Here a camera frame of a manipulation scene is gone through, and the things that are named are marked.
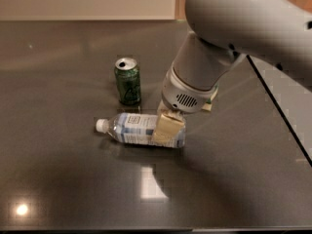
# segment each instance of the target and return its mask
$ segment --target green can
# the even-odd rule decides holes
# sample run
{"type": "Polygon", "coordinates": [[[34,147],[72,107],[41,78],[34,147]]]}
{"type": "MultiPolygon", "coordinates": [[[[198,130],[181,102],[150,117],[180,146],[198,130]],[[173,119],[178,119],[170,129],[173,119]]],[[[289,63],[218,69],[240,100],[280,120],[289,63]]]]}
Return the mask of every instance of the green can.
{"type": "Polygon", "coordinates": [[[139,67],[133,58],[120,58],[115,64],[119,100],[125,105],[140,102],[139,67]]]}

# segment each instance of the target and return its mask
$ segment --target clear water bottle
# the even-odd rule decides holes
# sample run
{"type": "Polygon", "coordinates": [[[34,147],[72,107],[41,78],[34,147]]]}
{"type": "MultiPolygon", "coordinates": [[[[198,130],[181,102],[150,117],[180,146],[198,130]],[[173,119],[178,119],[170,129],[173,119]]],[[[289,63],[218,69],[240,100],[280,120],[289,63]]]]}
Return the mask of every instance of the clear water bottle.
{"type": "Polygon", "coordinates": [[[156,128],[157,118],[157,115],[121,113],[109,120],[97,120],[97,131],[110,134],[114,139],[122,143],[171,148],[183,147],[185,144],[185,126],[165,144],[159,144],[151,140],[156,128]]]}

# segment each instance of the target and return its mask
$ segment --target white wall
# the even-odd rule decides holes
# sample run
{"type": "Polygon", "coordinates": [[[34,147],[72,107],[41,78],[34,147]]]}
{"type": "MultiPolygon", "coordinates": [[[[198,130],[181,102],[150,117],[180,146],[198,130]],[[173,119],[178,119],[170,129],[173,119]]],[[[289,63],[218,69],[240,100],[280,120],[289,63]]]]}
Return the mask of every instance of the white wall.
{"type": "Polygon", "coordinates": [[[170,20],[176,0],[0,0],[0,20],[170,20]]]}

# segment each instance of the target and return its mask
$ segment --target black line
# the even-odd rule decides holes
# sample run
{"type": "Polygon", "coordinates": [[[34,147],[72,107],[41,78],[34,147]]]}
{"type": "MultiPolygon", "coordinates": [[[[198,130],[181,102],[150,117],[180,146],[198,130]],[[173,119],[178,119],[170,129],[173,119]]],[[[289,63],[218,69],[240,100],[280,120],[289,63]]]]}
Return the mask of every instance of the black line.
{"type": "Polygon", "coordinates": [[[273,94],[271,93],[270,89],[267,87],[263,77],[261,76],[260,72],[257,70],[253,60],[251,59],[250,56],[247,56],[247,60],[250,62],[253,71],[255,72],[255,74],[257,75],[257,78],[259,78],[259,80],[261,81],[264,89],[266,90],[267,94],[270,96],[270,98],[272,99],[274,105],[276,106],[277,110],[279,111],[279,113],[281,114],[283,120],[285,121],[286,125],[288,126],[290,132],[293,135],[294,140],[296,141],[296,143],[298,144],[298,146],[300,147],[303,155],[305,156],[305,158],[307,159],[307,161],[309,162],[310,166],[312,167],[312,160],[309,156],[309,154],[307,153],[307,151],[305,150],[304,146],[302,145],[300,139],[298,138],[297,134],[295,133],[295,131],[293,130],[293,127],[291,125],[291,123],[289,122],[289,120],[287,119],[286,115],[284,114],[282,108],[280,107],[279,103],[276,101],[276,99],[274,98],[273,94]]]}

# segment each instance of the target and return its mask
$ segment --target bright light spot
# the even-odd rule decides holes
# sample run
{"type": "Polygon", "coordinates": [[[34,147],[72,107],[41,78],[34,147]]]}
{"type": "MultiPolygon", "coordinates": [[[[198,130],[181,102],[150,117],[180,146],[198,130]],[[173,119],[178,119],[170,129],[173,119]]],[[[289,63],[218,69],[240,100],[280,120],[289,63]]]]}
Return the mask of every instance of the bright light spot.
{"type": "Polygon", "coordinates": [[[168,199],[159,187],[151,167],[141,168],[142,181],[141,181],[141,199],[155,200],[155,199],[168,199]]]}
{"type": "Polygon", "coordinates": [[[28,213],[28,206],[27,205],[20,205],[17,208],[18,215],[26,215],[28,213]]]}

